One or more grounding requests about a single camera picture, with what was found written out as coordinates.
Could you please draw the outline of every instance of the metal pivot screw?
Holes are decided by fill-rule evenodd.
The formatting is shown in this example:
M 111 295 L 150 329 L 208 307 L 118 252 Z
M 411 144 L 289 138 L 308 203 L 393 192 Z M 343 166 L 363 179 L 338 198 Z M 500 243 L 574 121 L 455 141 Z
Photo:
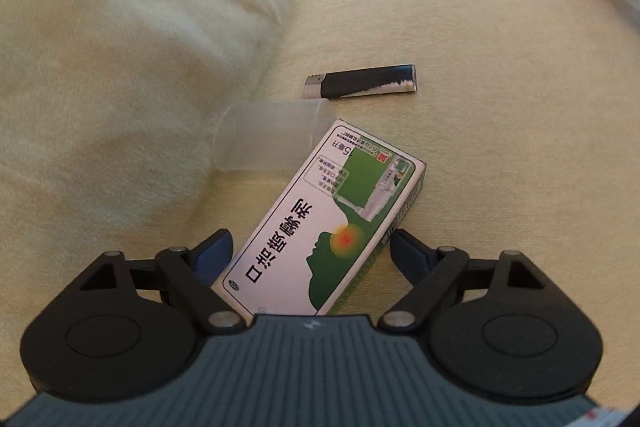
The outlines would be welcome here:
M 387 326 L 392 328 L 408 328 L 415 322 L 415 315 L 410 312 L 402 310 L 396 310 L 393 312 L 386 312 L 382 320 L 385 321 Z
M 209 324 L 216 328 L 233 328 L 240 323 L 240 315 L 236 312 L 216 312 L 209 315 Z

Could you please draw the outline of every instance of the cream fabric surface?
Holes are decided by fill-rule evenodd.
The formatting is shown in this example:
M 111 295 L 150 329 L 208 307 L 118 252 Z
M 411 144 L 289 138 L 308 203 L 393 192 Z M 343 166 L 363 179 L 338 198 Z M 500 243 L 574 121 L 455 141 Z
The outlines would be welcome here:
M 101 251 L 203 238 L 212 124 L 292 1 L 0 0 L 0 418 L 32 393 L 22 330 Z
M 415 63 L 418 93 L 335 102 L 338 115 L 423 159 L 402 225 L 473 257 L 524 251 L 600 328 L 594 399 L 640 399 L 639 0 L 300 0 L 258 96 L 308 74 Z M 286 176 L 217 176 L 193 236 L 241 243 Z M 388 250 L 345 312 L 377 317 L 408 284 Z

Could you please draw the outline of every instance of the plastic container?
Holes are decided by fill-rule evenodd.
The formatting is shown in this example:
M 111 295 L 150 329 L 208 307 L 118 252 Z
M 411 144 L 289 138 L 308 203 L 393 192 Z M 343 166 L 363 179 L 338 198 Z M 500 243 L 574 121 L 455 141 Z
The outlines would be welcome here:
M 335 120 L 324 98 L 237 103 L 218 124 L 213 163 L 220 171 L 296 171 Z

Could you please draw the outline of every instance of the blue gripper pad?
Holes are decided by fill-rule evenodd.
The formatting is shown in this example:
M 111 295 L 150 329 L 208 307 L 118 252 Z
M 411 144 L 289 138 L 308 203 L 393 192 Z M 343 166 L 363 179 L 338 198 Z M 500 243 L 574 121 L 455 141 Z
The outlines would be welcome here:
M 196 277 L 211 286 L 234 255 L 234 240 L 227 229 L 220 229 L 190 251 L 189 261 Z
M 41 393 L 8 427 L 562 427 L 585 396 L 524 406 L 456 387 L 411 337 L 365 316 L 258 316 L 238 335 L 208 338 L 164 387 L 115 403 Z

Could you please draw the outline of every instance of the product image on box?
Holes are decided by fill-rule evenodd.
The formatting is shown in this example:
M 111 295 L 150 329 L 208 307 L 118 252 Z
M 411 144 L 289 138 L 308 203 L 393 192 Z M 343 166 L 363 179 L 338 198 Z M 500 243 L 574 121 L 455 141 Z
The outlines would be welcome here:
M 420 190 L 424 164 L 338 121 L 216 282 L 243 315 L 327 313 Z

